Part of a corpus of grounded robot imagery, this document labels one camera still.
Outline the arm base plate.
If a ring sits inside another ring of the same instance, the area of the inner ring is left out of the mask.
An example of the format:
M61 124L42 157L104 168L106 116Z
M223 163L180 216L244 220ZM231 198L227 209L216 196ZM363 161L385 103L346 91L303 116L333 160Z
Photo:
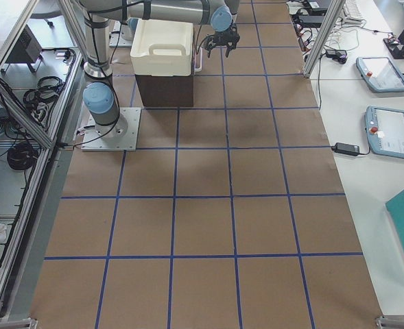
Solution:
M93 127L84 131L83 141L80 145L81 150L135 151L140 118L141 108L121 108L119 121L110 130L111 125L108 127L96 125L90 114L87 125Z

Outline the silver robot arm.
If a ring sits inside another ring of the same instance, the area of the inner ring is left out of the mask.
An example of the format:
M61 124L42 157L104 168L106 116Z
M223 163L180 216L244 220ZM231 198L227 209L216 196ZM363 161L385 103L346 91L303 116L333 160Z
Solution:
M196 73L239 42L238 1L81 1L84 104L99 136L124 134L123 107L141 109L142 137L164 145L179 131L221 123L224 81Z

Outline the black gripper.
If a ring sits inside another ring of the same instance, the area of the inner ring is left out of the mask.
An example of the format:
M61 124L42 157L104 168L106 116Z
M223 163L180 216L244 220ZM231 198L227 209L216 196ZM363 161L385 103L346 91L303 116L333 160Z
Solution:
M228 57L231 51L235 50L239 42L239 34L237 29L227 29L222 32L215 32L208 35L204 39L204 50L207 51L207 56L211 56L211 52L217 47L218 43L224 43L226 47L226 57Z

